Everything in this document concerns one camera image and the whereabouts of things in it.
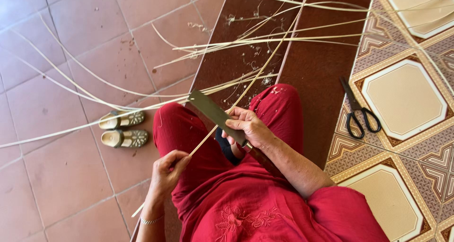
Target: embroidered flower pattern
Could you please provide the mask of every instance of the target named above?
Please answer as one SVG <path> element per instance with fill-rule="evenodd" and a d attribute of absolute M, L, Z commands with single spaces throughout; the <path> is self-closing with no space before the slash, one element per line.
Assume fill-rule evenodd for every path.
<path fill-rule="evenodd" d="M 246 214 L 246 212 L 241 211 L 238 206 L 234 207 L 233 209 L 231 209 L 230 206 L 226 206 L 224 210 L 221 210 L 221 217 L 223 221 L 216 224 L 215 226 L 216 228 L 224 232 L 220 237 L 216 239 L 216 242 L 226 242 L 227 233 L 233 233 L 237 228 L 240 227 L 242 227 L 248 235 L 252 235 L 252 233 L 250 233 L 250 230 L 257 229 L 262 226 L 266 227 L 267 225 L 271 225 L 272 220 L 276 219 L 277 217 L 285 217 L 293 221 L 293 218 L 291 216 L 278 213 L 276 207 L 273 207 L 271 210 L 268 209 L 252 214 Z"/>

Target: knife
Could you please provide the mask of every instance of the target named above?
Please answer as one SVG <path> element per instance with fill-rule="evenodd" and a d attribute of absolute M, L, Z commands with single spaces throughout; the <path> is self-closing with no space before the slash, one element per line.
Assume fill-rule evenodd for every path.
<path fill-rule="evenodd" d="M 252 146 L 252 144 L 246 139 L 243 130 L 235 130 L 227 127 L 226 120 L 231 119 L 231 117 L 224 110 L 222 110 L 221 107 L 213 102 L 213 100 L 197 89 L 189 95 L 188 100 L 212 122 L 224 129 L 229 136 L 240 144 L 241 147 L 254 159 L 256 159 L 258 163 L 265 168 L 265 170 L 271 173 L 271 175 L 285 179 L 284 175 L 282 175 L 281 171 L 277 169 L 274 163 L 262 151 Z"/>

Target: bracelet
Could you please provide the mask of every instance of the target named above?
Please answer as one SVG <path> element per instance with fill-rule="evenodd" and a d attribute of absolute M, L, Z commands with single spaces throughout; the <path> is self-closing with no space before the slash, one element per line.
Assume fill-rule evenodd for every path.
<path fill-rule="evenodd" d="M 148 225 L 148 224 L 153 224 L 153 223 L 155 223 L 155 222 L 161 220 L 163 217 L 164 217 L 164 215 L 162 215 L 162 216 L 160 216 L 160 217 L 158 217 L 157 219 L 154 219 L 154 220 L 152 220 L 152 221 L 147 221 L 147 220 L 143 219 L 142 217 L 140 217 L 140 222 L 143 223 L 143 224 L 146 224 L 146 225 Z"/>

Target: woman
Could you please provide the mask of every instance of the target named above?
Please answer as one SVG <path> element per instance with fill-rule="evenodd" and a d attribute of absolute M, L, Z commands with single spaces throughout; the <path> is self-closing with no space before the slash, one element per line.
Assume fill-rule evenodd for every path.
<path fill-rule="evenodd" d="M 234 166 L 211 138 L 189 157 L 207 129 L 189 109 L 164 105 L 153 125 L 162 158 L 153 166 L 137 241 L 165 241 L 163 200 L 170 194 L 184 242 L 388 241 L 365 197 L 337 187 L 302 155 L 302 110 L 295 88 L 276 84 L 254 97 L 249 110 L 236 107 L 231 117 L 226 125 L 244 130 L 287 180 L 272 177 L 244 152 Z"/>

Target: brown sandal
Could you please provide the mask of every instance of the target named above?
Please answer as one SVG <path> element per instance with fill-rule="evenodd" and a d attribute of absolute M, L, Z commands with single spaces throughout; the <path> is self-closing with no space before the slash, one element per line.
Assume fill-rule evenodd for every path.
<path fill-rule="evenodd" d="M 143 111 L 138 111 L 135 113 L 131 113 L 129 115 L 125 115 L 122 117 L 118 117 L 116 119 L 111 119 L 108 121 L 103 121 L 106 118 L 114 117 L 120 114 L 124 114 L 126 111 L 111 111 L 109 114 L 104 115 L 99 120 L 99 127 L 101 129 L 109 130 L 109 129 L 117 129 L 121 127 L 128 127 L 140 124 L 145 119 L 145 113 Z"/>
<path fill-rule="evenodd" d="M 148 141 L 148 132 L 145 130 L 127 130 L 120 129 L 105 131 L 101 135 L 101 142 L 104 145 L 118 148 L 130 147 L 139 148 Z"/>

